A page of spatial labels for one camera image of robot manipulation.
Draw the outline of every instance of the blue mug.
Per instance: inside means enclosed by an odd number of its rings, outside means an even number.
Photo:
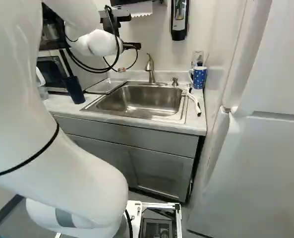
[[[206,80],[207,67],[194,67],[194,69],[191,69],[189,73],[191,78],[193,74],[193,87],[195,89],[203,89]]]

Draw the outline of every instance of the black soap dispenser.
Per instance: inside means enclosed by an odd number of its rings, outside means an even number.
[[[183,41],[187,36],[190,0],[172,0],[171,35],[174,41]]]

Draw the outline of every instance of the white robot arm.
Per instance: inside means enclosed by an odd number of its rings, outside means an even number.
[[[67,22],[66,32],[79,38],[77,49],[115,52],[114,36],[95,30],[99,16],[93,0],[44,2]],[[35,219],[44,218],[48,229],[110,238],[127,205],[127,182],[117,169],[75,145],[39,99],[41,16],[40,0],[0,0],[0,185],[32,199],[28,208],[48,209],[49,216],[40,213]],[[61,226],[68,217],[64,212],[73,214],[67,227]]]

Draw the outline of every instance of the refrigerator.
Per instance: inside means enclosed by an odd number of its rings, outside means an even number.
[[[187,229],[294,238],[294,0],[216,0]]]

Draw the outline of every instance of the sink basin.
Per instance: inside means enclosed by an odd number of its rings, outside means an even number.
[[[185,96],[182,96],[180,88],[128,82],[82,110],[141,119],[181,121],[185,115],[184,103]]]

